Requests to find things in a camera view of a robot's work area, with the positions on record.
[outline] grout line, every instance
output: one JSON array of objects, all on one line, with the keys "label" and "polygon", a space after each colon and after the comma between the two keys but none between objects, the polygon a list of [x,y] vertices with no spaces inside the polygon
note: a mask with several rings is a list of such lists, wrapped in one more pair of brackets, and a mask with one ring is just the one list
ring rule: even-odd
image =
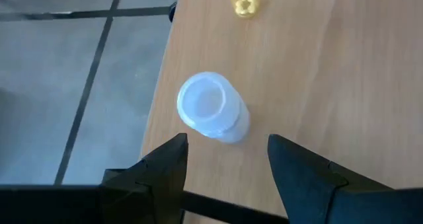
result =
[{"label": "grout line", "polygon": [[[118,8],[119,0],[113,0],[110,10],[116,11]],[[100,65],[101,55],[103,54],[104,47],[108,38],[108,34],[112,27],[113,17],[109,16],[106,19],[104,24],[103,31],[101,32],[100,40],[97,45],[97,49],[94,54],[93,62],[91,63],[90,71],[85,82],[84,90],[79,101],[78,109],[73,119],[72,128],[69,132],[69,137],[67,138],[65,151],[63,152],[63,157],[59,165],[58,173],[56,174],[56,179],[54,180],[55,185],[61,185],[63,179],[65,178],[65,173],[69,160],[71,158],[72,150],[77,139],[79,126],[81,125],[82,117],[84,116],[85,107],[87,106],[88,98],[90,96],[91,88],[93,87],[94,78],[97,73],[98,67]]]},{"label": "grout line", "polygon": [[58,12],[58,13],[0,13],[0,22],[22,20],[55,20],[55,19],[94,19],[108,17],[140,17],[168,15],[169,7],[150,7],[137,9],[110,9],[96,11]]}]

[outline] table surface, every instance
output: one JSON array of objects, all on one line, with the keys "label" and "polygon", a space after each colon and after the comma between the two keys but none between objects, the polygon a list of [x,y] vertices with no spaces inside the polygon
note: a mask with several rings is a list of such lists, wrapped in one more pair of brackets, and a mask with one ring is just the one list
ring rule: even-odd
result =
[{"label": "table surface", "polygon": [[[286,215],[268,156],[280,134],[394,188],[423,186],[423,0],[178,0],[143,154],[188,134],[185,190]],[[251,114],[238,145],[208,139],[176,112],[180,86],[215,71]]]}]

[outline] tile floor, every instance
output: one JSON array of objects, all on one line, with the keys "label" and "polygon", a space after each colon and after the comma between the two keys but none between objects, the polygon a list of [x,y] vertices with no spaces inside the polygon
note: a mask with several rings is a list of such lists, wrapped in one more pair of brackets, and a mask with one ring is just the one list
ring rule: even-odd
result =
[{"label": "tile floor", "polygon": [[[9,0],[4,12],[109,9],[112,0]],[[176,0],[121,0],[119,8]],[[106,19],[0,22],[0,184],[53,184]],[[171,24],[116,18],[64,184],[98,184],[140,154]]]}]

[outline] white plastic cup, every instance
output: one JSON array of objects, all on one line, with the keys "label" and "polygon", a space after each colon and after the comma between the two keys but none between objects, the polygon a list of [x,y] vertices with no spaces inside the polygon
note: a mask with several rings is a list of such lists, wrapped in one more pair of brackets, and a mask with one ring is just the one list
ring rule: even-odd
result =
[{"label": "white plastic cup", "polygon": [[186,125],[225,143],[242,140],[249,130],[244,101],[218,73],[201,72],[189,78],[179,90],[177,108]]}]

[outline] gray floor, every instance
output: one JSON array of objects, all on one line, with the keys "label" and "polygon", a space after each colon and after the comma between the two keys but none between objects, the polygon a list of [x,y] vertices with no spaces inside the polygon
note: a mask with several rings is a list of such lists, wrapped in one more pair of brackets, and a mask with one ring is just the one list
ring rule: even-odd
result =
[{"label": "gray floor", "polygon": [[[0,12],[108,9],[112,0],[11,0]],[[176,0],[121,0],[119,8]],[[105,19],[0,22],[0,184],[52,184]],[[116,18],[63,183],[97,184],[134,164],[171,28]]]}]

